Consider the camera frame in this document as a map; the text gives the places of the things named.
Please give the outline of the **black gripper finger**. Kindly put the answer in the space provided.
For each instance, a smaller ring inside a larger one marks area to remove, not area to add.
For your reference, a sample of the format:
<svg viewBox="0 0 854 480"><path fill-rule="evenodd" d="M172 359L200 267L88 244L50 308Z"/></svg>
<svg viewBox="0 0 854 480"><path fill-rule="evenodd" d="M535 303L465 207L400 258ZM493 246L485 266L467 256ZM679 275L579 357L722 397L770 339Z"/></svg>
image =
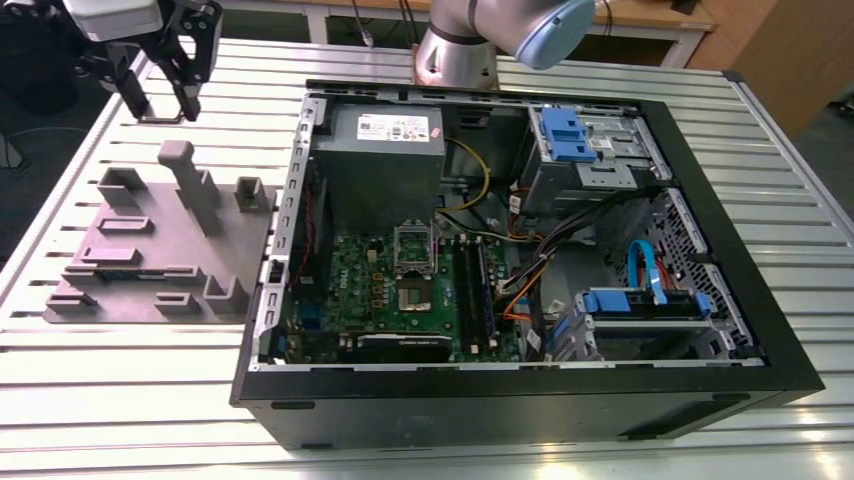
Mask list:
<svg viewBox="0 0 854 480"><path fill-rule="evenodd" d="M130 69L128 50L114 43L90 43L74 65L78 75L93 75L102 88L116 93L136 120L146 113L149 102Z"/></svg>
<svg viewBox="0 0 854 480"><path fill-rule="evenodd" d="M162 28L149 59L170 83L182 117L194 121L198 93L209 81L221 35L224 10L216 1L157 1Z"/></svg>

